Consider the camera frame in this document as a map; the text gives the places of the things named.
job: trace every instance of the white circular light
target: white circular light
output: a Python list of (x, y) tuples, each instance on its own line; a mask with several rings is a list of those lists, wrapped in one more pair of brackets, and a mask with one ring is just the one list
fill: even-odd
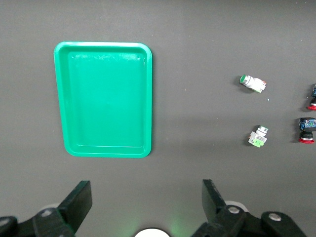
[(135, 237), (170, 237), (166, 232), (158, 229), (145, 229), (138, 232)]

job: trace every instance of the electrical component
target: electrical component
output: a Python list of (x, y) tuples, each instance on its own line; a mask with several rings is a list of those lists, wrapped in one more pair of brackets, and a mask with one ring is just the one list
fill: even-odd
[(253, 78), (251, 76), (243, 75), (240, 78), (240, 83), (246, 87), (261, 93), (266, 88), (266, 82), (259, 78)]
[(313, 97), (313, 99), (311, 101), (311, 105), (308, 106), (307, 108), (309, 110), (316, 110), (316, 84), (315, 84), (313, 91), (312, 91), (312, 97)]
[(251, 132), (248, 142), (255, 147), (263, 146), (267, 140), (267, 138), (265, 138), (267, 131), (268, 129), (266, 127), (259, 126), (256, 132)]
[(301, 143), (312, 144), (315, 141), (313, 140), (313, 133), (316, 131), (316, 118), (307, 117), (300, 118), (299, 120), (300, 130), (300, 139), (298, 140)]

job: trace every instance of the screw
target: screw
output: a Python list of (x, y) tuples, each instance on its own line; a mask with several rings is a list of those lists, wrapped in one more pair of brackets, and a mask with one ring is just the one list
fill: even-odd
[(1, 227), (1, 226), (5, 226), (5, 225), (8, 224), (8, 223), (9, 223), (9, 218), (5, 218), (5, 219), (3, 219), (3, 220), (0, 221), (0, 227)]
[(269, 214), (269, 218), (271, 220), (273, 220), (273, 221), (281, 221), (282, 220), (282, 218), (279, 215), (275, 214), (275, 213), (270, 213)]
[(46, 209), (46, 210), (43, 211), (43, 213), (41, 214), (41, 216), (42, 216), (42, 217), (47, 217), (47, 216), (49, 216), (51, 213), (52, 213), (51, 210)]
[(229, 212), (231, 214), (238, 214), (239, 213), (239, 209), (237, 207), (231, 206), (230, 208), (228, 208)]

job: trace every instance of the green tray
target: green tray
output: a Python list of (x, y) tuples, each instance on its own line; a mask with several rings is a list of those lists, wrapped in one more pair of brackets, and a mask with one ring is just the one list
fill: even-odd
[(76, 157), (147, 156), (150, 49), (142, 43), (61, 42), (54, 59), (66, 150)]

